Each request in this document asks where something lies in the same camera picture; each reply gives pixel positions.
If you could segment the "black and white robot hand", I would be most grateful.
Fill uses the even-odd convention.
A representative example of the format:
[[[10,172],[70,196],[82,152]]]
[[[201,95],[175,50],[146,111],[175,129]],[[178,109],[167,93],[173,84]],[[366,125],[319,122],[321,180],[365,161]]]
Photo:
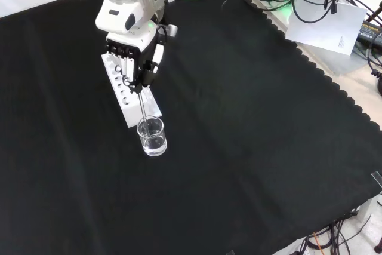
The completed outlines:
[[[168,40],[164,8],[164,0],[104,0],[96,17],[97,28],[107,32],[106,52],[132,93],[140,93],[156,78]]]

